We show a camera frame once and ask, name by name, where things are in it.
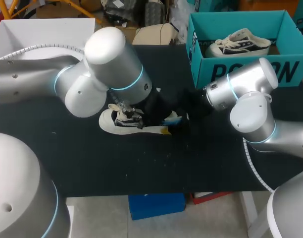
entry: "black table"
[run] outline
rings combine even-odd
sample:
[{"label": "black table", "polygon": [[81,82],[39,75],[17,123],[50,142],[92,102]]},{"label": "black table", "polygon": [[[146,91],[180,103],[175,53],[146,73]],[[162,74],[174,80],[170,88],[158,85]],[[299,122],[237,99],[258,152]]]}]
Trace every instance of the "black table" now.
[{"label": "black table", "polygon": [[[168,100],[194,88],[185,46],[136,49]],[[276,89],[272,96],[276,118],[303,121],[303,85]],[[208,116],[198,135],[177,137],[108,134],[99,127],[99,115],[80,119],[57,98],[33,99],[0,106],[0,132],[25,142],[67,197],[264,190],[227,111]],[[272,188],[303,171],[303,159],[252,149],[250,154]]]}]

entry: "white sneaker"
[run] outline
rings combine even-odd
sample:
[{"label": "white sneaker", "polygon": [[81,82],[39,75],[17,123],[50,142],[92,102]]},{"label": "white sneaker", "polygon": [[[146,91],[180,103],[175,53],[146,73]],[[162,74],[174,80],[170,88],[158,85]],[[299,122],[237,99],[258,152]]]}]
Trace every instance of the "white sneaker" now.
[{"label": "white sneaker", "polygon": [[216,40],[205,52],[207,58],[265,56],[268,54],[270,40],[254,36],[243,28],[223,40]]},{"label": "white sneaker", "polygon": [[169,125],[179,124],[182,117],[174,111],[167,117],[162,125],[145,126],[138,128],[141,124],[141,116],[134,113],[131,118],[127,118],[121,108],[116,104],[109,104],[108,109],[102,112],[99,118],[99,125],[102,130],[117,135],[127,135],[133,133],[156,133],[170,134]]}]

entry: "white cable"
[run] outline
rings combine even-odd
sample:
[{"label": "white cable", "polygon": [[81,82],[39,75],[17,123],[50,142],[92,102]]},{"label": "white cable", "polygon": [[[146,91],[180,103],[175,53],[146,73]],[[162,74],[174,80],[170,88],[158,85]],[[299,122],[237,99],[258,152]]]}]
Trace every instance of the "white cable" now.
[{"label": "white cable", "polygon": [[243,145],[244,145],[244,149],[245,149],[245,154],[246,154],[246,158],[247,158],[247,161],[252,169],[252,171],[254,172],[256,178],[258,179],[258,181],[268,190],[270,191],[271,193],[274,192],[273,189],[271,189],[271,187],[269,187],[266,182],[260,177],[260,175],[258,174],[257,170],[255,169],[255,166],[254,164],[252,163],[252,160],[251,160],[251,157],[250,157],[250,153],[249,153],[249,150],[248,150],[248,147],[247,147],[247,143],[246,143],[246,140],[243,138]]},{"label": "white cable", "polygon": [[76,48],[74,46],[63,45],[63,44],[40,44],[40,45],[34,45],[34,46],[26,47],[26,48],[23,48],[21,50],[15,51],[15,52],[10,53],[10,54],[8,54],[4,57],[1,57],[0,60],[5,60],[5,59],[8,60],[12,57],[21,55],[21,54],[23,54],[25,52],[28,52],[28,51],[32,51],[32,50],[36,50],[36,49],[40,49],[40,48],[48,48],[48,47],[66,48],[68,50],[72,50],[72,51],[78,52],[80,54],[84,54],[83,50],[81,50],[79,48]]}]

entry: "tile floor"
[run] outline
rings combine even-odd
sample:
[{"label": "tile floor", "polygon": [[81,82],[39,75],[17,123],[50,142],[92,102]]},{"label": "tile floor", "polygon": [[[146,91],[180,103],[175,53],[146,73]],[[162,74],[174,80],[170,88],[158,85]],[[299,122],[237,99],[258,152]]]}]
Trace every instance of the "tile floor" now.
[{"label": "tile floor", "polygon": [[237,193],[137,221],[127,196],[68,198],[67,205],[74,206],[71,238],[247,238]]}]

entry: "shoelace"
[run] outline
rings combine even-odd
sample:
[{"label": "shoelace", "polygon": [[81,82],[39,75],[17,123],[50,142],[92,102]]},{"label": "shoelace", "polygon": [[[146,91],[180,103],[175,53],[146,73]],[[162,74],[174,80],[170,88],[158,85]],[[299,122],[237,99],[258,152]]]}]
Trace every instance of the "shoelace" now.
[{"label": "shoelace", "polygon": [[234,42],[234,41],[230,40],[230,35],[223,40],[221,40],[221,39],[216,40],[215,43],[218,47],[223,48],[223,53],[224,53],[225,48],[232,48],[232,47],[240,46],[240,44],[238,44],[238,42]]}]

